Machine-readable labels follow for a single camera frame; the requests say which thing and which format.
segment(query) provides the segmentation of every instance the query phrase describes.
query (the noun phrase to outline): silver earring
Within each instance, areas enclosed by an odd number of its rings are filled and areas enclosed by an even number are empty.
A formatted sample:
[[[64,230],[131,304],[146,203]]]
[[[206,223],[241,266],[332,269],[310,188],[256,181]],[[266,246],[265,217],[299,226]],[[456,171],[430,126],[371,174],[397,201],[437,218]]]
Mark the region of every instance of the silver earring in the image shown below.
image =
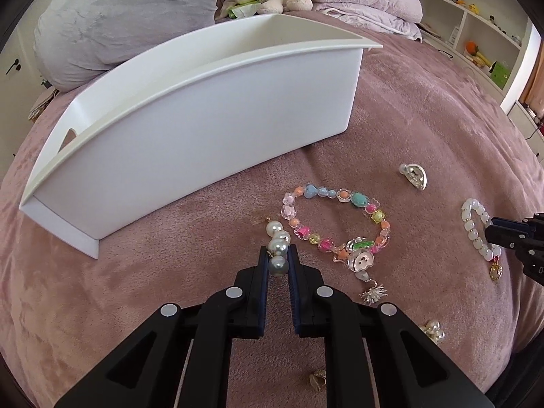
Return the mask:
[[[408,181],[418,190],[425,190],[427,187],[427,174],[419,164],[401,164],[401,172]]]

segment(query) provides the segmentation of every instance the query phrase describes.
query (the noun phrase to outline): colorful beaded bracelet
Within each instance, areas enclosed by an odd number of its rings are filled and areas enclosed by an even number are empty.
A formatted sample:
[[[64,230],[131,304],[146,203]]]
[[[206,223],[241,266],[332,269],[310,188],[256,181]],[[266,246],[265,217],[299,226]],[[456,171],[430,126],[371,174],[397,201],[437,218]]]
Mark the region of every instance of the colorful beaded bracelet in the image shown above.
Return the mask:
[[[351,202],[355,207],[362,208],[370,219],[380,225],[380,234],[374,241],[357,237],[337,246],[331,238],[322,238],[296,218],[294,203],[297,197],[303,195],[308,199],[320,196],[338,199],[339,202]],[[316,188],[313,184],[308,184],[304,187],[295,188],[293,192],[285,193],[283,203],[281,216],[289,221],[289,226],[299,239],[317,245],[317,248],[322,252],[334,253],[333,261],[345,263],[347,268],[355,272],[355,276],[363,282],[374,282],[375,286],[373,288],[360,295],[367,304],[374,304],[383,296],[387,296],[384,286],[378,285],[366,273],[366,270],[374,265],[374,255],[387,245],[391,234],[391,225],[386,221],[385,213],[380,210],[380,203],[377,200],[369,199],[368,196],[362,193],[351,192],[347,189],[336,191],[326,187]]]

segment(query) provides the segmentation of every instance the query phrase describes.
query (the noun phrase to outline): pink blanket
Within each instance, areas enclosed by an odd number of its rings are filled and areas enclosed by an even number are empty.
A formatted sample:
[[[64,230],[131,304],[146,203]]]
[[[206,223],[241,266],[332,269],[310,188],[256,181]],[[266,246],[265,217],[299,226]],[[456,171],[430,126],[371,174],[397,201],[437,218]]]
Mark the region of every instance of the pink blanket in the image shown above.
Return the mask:
[[[493,283],[460,216],[469,197],[492,216],[515,220],[544,210],[544,171],[523,136],[467,73],[430,46],[320,13],[297,16],[384,45],[363,58],[347,131],[145,216],[102,240],[98,260],[18,211],[46,137],[82,88],[57,97],[31,130],[0,195],[0,350],[40,408],[51,408],[164,302],[195,305],[231,285],[269,240],[265,216],[308,181],[380,200],[392,239],[376,255],[372,276],[417,324],[442,322],[443,351],[482,390],[542,329],[542,287],[523,276],[509,252],[502,279]],[[263,130],[263,139],[275,138]],[[398,173],[403,162],[425,167],[424,192]],[[376,230],[349,204],[300,204],[300,217],[335,240]],[[353,274],[307,242],[298,247],[303,263],[358,300],[361,282]],[[325,394],[308,383],[323,366],[322,343],[293,332],[287,279],[273,278],[265,338],[234,344],[227,406],[325,407]]]

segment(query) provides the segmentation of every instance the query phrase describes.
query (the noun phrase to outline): toy on shelf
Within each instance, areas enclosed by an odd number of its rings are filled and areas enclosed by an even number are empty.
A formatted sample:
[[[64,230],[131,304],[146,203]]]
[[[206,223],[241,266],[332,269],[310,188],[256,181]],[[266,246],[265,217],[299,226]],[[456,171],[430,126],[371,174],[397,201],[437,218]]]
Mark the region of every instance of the toy on shelf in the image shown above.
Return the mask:
[[[521,42],[521,38],[518,37],[517,35],[512,35],[512,39],[514,40],[514,42],[521,47],[522,45],[522,42]]]
[[[476,6],[475,4],[471,4],[469,7],[468,7],[469,11],[471,11],[472,13],[475,13],[477,15],[480,14],[480,9],[478,9],[478,6]]]
[[[476,43],[474,43],[473,41],[469,41],[466,45],[466,50],[469,54],[471,54],[472,57],[480,58],[486,66],[491,67],[491,61],[489,61],[485,56],[480,53],[480,50]]]
[[[489,71],[491,74],[489,78],[493,81],[499,88],[504,89],[504,86],[507,85],[508,78],[510,77],[511,70],[508,69],[505,63],[499,63],[498,61],[494,62]]]

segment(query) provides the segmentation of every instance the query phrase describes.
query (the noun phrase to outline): gold charm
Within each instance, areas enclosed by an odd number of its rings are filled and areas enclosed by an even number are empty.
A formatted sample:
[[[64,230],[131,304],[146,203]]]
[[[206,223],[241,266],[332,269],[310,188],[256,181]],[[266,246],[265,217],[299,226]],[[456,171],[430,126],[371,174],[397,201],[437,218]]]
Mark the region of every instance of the gold charm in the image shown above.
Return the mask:
[[[495,257],[493,258],[491,268],[489,269],[489,276],[494,281],[498,281],[502,275],[503,275],[503,267],[499,264],[499,258]]]
[[[317,392],[323,390],[327,385],[327,372],[325,370],[317,370],[309,375],[309,384]]]

